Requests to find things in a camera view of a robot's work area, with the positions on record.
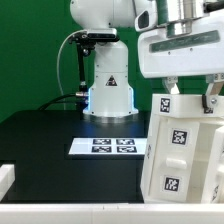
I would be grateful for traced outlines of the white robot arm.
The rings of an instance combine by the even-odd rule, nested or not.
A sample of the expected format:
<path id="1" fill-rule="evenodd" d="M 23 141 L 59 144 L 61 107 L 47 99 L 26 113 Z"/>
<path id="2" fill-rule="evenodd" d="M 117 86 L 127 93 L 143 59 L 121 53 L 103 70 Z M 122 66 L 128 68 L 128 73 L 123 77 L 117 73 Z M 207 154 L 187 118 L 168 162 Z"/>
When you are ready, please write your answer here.
<path id="1" fill-rule="evenodd" d="M 138 59 L 146 78 L 224 72 L 224 1 L 71 0 L 70 13 L 82 29 L 81 52 L 95 52 L 90 103 L 84 114 L 123 118 L 138 113 L 128 84 L 128 48 L 119 27 L 140 33 Z"/>

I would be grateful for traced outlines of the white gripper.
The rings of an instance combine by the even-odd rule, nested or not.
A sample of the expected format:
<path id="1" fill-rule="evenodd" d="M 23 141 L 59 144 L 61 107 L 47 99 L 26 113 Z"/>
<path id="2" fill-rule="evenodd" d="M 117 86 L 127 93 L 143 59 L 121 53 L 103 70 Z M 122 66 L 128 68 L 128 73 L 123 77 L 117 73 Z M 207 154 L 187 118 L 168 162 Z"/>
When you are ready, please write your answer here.
<path id="1" fill-rule="evenodd" d="M 192 33 L 181 37 L 168 39 L 165 28 L 142 33 L 138 59 L 145 78 L 165 77 L 169 94 L 180 93 L 177 76 L 207 75 L 202 107 L 205 114 L 212 113 L 224 87 L 224 15 L 194 21 Z"/>

